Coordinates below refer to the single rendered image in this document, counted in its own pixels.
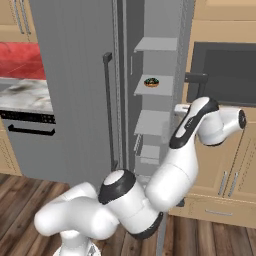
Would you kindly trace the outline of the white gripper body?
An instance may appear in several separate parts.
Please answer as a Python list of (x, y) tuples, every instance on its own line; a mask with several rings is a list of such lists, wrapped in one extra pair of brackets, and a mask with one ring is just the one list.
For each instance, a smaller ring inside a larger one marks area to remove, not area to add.
[(174, 113), (176, 116), (185, 117), (189, 113), (189, 104), (176, 104), (174, 108)]

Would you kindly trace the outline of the grey fridge shelf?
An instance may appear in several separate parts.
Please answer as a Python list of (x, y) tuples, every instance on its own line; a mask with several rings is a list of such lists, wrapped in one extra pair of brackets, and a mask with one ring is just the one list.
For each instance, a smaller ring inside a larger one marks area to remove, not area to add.
[(143, 37), (134, 51), (176, 51), (177, 38)]
[(162, 134), (163, 124), (167, 122), (168, 119), (168, 112), (142, 110), (134, 133), (160, 136)]
[[(144, 81), (148, 78), (156, 78), (159, 81), (157, 87), (147, 87)], [(160, 95), (171, 96), (173, 90), (174, 78), (172, 76), (158, 76), (143, 74), (135, 89), (135, 95)]]

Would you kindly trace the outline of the grey fridge drawer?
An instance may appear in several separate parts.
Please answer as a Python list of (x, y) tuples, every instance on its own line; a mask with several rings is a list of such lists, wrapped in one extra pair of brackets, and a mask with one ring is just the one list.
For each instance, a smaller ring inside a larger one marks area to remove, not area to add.
[(159, 164), (160, 137), (138, 134), (134, 145), (136, 159), (145, 164)]

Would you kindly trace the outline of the grey fridge door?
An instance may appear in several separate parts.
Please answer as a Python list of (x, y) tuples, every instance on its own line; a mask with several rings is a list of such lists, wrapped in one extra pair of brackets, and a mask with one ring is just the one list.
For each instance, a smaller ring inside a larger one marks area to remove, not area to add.
[(175, 105), (182, 102), (186, 62), (189, 48), (190, 31), (194, 13), (194, 0), (182, 0), (181, 17), (179, 21), (179, 36), (177, 46), (177, 64), (174, 73), (174, 85), (171, 99), (170, 135), (178, 126), (178, 118), (174, 114)]

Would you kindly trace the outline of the grey fridge cabinet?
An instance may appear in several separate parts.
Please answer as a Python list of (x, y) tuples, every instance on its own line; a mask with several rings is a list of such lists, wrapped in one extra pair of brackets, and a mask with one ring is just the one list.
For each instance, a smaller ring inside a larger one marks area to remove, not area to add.
[[(138, 51), (134, 49), (143, 37), (177, 38), (181, 0), (123, 1), (123, 64), (124, 82), (121, 86), (122, 124), (125, 132), (124, 166), (139, 178), (149, 178), (160, 165), (168, 146), (171, 96), (135, 95), (143, 74), (174, 78), (176, 51)], [(134, 145), (138, 134), (135, 127), (142, 110), (169, 113), (160, 137), (159, 164), (145, 164), (136, 159)]]

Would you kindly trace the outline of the grey freezer door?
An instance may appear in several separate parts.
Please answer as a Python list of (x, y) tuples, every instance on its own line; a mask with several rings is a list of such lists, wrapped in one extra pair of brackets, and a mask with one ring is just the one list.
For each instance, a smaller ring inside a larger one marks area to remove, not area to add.
[(122, 162), (117, 0), (29, 0), (63, 137), (68, 182), (99, 187), (111, 172), (103, 55), (109, 62), (114, 156)]

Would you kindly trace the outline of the chocolate glazed donut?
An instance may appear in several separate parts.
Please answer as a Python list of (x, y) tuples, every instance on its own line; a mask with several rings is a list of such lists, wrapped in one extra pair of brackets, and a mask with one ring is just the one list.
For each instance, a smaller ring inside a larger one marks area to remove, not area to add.
[(157, 78), (147, 78), (144, 81), (146, 87), (155, 88), (159, 86), (159, 80)]

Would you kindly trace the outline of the beige cupboard door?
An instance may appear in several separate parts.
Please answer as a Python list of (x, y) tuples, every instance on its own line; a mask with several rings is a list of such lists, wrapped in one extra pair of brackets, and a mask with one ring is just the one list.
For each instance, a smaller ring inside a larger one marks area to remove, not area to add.
[(229, 198), (256, 203), (256, 109), (245, 108), (244, 111), (247, 125), (234, 159), (230, 176), (231, 184), (235, 172), (239, 175), (232, 196)]
[(231, 134), (219, 146), (205, 146), (196, 139), (199, 173), (190, 194), (217, 197), (224, 171), (231, 171), (243, 131)]

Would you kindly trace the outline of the beige cupboard above oven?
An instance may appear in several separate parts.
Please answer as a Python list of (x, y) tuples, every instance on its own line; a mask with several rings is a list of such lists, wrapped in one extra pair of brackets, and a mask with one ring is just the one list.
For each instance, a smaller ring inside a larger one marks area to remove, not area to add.
[(256, 43), (256, 0), (195, 0), (191, 38)]

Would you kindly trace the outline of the beige drawer front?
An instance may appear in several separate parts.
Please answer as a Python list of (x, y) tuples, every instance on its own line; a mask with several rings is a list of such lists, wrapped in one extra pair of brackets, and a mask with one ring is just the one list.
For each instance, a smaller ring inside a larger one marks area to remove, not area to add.
[(191, 196), (170, 215), (256, 229), (256, 204), (223, 198)]

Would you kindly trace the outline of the grey dishwasher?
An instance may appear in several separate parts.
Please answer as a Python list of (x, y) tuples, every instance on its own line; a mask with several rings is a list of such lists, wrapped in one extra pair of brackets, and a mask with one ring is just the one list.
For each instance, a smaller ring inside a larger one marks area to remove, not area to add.
[[(0, 110), (9, 139), (22, 173), (29, 178), (58, 181), (64, 177), (65, 163), (53, 114)], [(10, 132), (16, 128), (51, 131), (53, 136)]]

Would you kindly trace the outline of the beige base cupboard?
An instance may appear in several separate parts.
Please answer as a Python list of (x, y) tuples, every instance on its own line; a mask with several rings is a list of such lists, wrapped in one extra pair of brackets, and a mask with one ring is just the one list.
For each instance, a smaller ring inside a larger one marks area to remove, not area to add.
[(0, 174), (21, 176), (20, 167), (10, 143), (8, 134), (0, 118)]

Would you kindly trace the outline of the black wall oven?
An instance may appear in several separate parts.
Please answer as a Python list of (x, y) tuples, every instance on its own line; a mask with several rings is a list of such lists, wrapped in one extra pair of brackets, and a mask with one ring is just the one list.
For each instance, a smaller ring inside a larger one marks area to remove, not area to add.
[(204, 96), (256, 107), (256, 43), (195, 42), (191, 73), (208, 75)]

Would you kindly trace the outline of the beige wall cupboards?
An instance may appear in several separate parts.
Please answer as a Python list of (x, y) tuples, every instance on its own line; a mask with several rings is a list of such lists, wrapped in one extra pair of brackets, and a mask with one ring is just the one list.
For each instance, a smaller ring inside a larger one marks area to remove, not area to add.
[(0, 0), (0, 42), (38, 42), (29, 0)]

